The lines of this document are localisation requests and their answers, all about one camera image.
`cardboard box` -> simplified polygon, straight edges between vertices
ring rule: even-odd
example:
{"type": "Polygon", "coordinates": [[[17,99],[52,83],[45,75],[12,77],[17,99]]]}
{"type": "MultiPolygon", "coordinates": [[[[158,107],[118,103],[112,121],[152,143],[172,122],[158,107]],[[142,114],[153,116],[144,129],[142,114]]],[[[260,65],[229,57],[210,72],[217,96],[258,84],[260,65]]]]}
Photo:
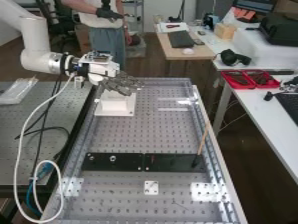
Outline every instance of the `cardboard box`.
{"type": "Polygon", "coordinates": [[[232,40],[236,30],[236,26],[217,23],[214,33],[221,39],[232,40]]]}
{"type": "Polygon", "coordinates": [[[81,53],[85,54],[91,51],[89,28],[87,25],[80,24],[76,26],[76,35],[81,48],[81,53]]]}

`black box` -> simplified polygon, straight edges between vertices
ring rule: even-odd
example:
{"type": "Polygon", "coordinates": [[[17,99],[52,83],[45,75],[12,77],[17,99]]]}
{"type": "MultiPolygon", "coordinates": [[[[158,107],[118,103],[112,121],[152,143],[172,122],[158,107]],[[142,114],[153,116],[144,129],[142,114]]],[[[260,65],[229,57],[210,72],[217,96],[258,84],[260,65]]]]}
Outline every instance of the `black box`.
{"type": "Polygon", "coordinates": [[[260,30],[270,44],[298,47],[298,14],[267,14],[260,30]]]}

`hand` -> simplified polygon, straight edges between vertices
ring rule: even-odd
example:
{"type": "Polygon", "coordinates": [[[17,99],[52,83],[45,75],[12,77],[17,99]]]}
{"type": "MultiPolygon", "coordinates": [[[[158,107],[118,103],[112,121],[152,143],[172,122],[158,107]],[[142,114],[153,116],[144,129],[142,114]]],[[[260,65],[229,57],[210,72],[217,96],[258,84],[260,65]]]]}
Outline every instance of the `hand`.
{"type": "Polygon", "coordinates": [[[130,45],[132,43],[132,36],[129,35],[128,29],[125,29],[125,41],[126,41],[126,45],[130,45]]]}
{"type": "Polygon", "coordinates": [[[99,18],[113,19],[113,20],[124,18],[121,14],[113,12],[112,10],[104,10],[103,8],[97,8],[96,15],[99,18]]]}

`computer monitor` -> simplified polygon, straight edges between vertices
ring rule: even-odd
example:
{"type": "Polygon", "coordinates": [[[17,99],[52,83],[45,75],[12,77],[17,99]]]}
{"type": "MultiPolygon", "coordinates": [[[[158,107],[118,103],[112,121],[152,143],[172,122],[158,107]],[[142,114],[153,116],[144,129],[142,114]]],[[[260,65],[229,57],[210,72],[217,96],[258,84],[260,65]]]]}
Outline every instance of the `computer monitor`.
{"type": "Polygon", "coordinates": [[[241,9],[249,9],[258,14],[267,14],[274,10],[277,0],[234,0],[233,6],[241,9]]]}

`black rectangular plate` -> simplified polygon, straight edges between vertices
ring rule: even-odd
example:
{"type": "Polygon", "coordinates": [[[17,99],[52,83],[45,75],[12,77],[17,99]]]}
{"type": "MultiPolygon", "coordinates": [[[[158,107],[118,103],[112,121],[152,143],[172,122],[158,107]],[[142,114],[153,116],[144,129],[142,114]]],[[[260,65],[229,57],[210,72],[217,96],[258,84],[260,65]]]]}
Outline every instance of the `black rectangular plate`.
{"type": "Polygon", "coordinates": [[[87,153],[81,169],[84,171],[142,171],[141,153],[87,153]]]}
{"type": "Polygon", "coordinates": [[[145,154],[144,171],[146,172],[198,172],[204,173],[205,163],[202,156],[196,154],[145,154]]]}

